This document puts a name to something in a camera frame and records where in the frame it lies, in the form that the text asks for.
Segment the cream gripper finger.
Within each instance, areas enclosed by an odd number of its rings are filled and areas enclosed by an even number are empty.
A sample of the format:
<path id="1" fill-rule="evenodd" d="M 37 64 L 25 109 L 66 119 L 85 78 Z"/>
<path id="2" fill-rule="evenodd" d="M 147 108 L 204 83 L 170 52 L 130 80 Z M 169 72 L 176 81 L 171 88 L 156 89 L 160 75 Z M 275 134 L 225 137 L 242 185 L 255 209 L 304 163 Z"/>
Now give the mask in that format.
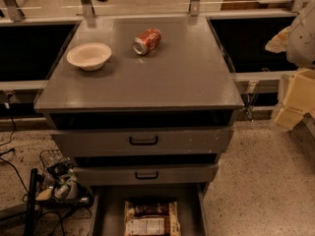
<path id="1" fill-rule="evenodd" d="M 286 52 L 287 38 L 290 27 L 286 27 L 279 31 L 265 46 L 265 49 L 269 52 L 280 53 Z"/>
<path id="2" fill-rule="evenodd" d="M 283 78 L 281 86 L 274 122 L 291 130 L 305 114 L 315 109 L 315 71 L 298 69 L 292 76 Z"/>

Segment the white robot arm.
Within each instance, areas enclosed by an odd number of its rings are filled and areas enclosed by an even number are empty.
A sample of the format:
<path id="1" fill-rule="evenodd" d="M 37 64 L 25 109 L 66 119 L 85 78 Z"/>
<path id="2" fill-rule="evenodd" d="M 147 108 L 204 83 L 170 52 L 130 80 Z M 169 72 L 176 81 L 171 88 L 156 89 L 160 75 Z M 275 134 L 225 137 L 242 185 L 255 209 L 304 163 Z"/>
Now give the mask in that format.
<path id="1" fill-rule="evenodd" d="M 315 108 L 315 0 L 311 0 L 289 27 L 282 29 L 265 46 L 273 53 L 286 53 L 297 66 L 274 111 L 277 126 L 291 130 Z"/>

